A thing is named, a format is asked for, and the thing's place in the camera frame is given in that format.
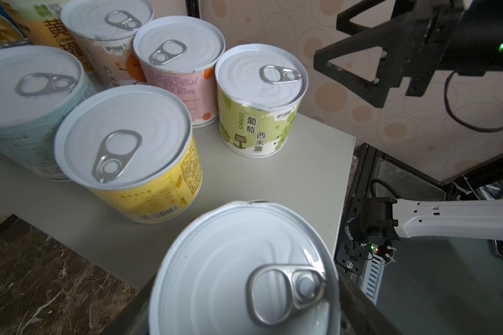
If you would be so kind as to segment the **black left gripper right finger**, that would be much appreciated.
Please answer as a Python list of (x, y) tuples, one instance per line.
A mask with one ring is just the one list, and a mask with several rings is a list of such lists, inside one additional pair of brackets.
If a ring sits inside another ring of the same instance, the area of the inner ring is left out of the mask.
[(348, 275), (338, 272), (338, 277), (341, 310), (355, 334), (401, 335)]

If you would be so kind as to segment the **green label can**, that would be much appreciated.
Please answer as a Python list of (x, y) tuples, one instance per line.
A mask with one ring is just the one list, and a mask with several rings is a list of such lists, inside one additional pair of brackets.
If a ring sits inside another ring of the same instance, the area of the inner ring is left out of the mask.
[(309, 85), (304, 65), (281, 48), (247, 44), (219, 58), (215, 78), (226, 146), (249, 158), (282, 149)]

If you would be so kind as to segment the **pink label can front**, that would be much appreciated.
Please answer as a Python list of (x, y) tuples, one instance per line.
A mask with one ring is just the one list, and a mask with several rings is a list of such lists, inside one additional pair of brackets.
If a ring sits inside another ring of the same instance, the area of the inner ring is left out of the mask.
[(151, 334), (339, 334), (338, 274), (317, 231), (272, 202), (193, 220), (159, 267)]

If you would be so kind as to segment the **pink label can back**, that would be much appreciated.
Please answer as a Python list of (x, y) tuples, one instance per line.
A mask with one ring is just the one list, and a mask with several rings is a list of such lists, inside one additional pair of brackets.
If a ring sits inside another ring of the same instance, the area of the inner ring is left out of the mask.
[(134, 52), (148, 85), (176, 95), (187, 107), (193, 127), (219, 116), (215, 66), (226, 49), (218, 28), (188, 16), (168, 16), (142, 26)]

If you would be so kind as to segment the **peach label can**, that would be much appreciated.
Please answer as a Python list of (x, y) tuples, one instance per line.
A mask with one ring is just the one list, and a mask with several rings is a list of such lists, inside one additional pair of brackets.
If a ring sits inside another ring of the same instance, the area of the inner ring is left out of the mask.
[(144, 0), (78, 0), (61, 10), (62, 22), (107, 89), (147, 83), (133, 41), (154, 17), (152, 3)]

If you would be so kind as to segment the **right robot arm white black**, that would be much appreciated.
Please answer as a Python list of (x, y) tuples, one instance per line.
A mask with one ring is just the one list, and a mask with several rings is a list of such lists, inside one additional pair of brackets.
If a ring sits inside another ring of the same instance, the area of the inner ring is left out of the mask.
[[(347, 37), (317, 50), (314, 68), (383, 107), (389, 91), (409, 79), (406, 94), (421, 97), (437, 71), (481, 77), (503, 72), (503, 1), (397, 1), (390, 20), (375, 27), (353, 19), (376, 1), (338, 14)], [(346, 236), (370, 251), (413, 237), (503, 241), (503, 199), (424, 202), (372, 196), (345, 225)]]

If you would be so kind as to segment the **blue progresso soup can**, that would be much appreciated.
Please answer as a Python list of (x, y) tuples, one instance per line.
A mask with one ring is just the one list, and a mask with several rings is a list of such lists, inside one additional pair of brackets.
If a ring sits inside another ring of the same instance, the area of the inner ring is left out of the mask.
[(3, 47), (15, 47), (29, 44), (28, 38), (0, 6), (0, 44)]

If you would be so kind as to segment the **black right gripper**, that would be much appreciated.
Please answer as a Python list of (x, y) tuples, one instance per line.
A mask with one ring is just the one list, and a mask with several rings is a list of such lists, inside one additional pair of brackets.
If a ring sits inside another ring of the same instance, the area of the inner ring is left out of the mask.
[[(463, 1), (350, 1), (336, 22), (350, 37), (317, 50), (313, 67), (373, 107), (384, 107), (403, 78), (405, 94), (422, 97), (464, 12)], [(368, 50), (379, 53), (372, 78), (340, 63)]]

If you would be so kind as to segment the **yellow label can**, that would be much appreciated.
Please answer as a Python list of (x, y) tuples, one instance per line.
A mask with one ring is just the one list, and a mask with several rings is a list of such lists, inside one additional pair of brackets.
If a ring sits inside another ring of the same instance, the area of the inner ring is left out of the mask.
[(0, 6), (28, 39), (38, 46), (62, 49), (77, 57), (85, 72), (94, 72), (82, 48), (61, 20), (61, 10), (68, 0), (5, 0)]

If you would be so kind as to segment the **pink label can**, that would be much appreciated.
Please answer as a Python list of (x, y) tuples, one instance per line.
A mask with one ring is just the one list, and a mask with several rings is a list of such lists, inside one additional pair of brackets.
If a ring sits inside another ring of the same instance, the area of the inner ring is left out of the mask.
[(168, 16), (142, 26), (134, 52), (148, 85), (176, 95), (187, 107), (193, 127), (219, 116), (215, 66), (226, 49), (218, 28), (188, 16)]
[(159, 267), (151, 334), (339, 334), (338, 274), (317, 231), (272, 202), (193, 220)]

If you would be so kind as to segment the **white lid can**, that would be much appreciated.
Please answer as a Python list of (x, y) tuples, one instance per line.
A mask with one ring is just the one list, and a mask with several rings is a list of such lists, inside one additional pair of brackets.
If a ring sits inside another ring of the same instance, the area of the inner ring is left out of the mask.
[(54, 158), (65, 117), (96, 89), (79, 59), (55, 47), (0, 50), (0, 153), (45, 180), (67, 176)]
[(107, 89), (83, 101), (61, 123), (54, 156), (71, 181), (137, 223), (180, 215), (203, 181), (186, 105), (149, 85)]

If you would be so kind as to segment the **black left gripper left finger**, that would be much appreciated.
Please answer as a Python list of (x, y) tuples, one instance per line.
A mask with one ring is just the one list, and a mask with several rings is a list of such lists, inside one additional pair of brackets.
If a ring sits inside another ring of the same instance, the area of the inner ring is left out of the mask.
[(149, 334), (148, 311), (154, 282), (153, 276), (101, 334)]

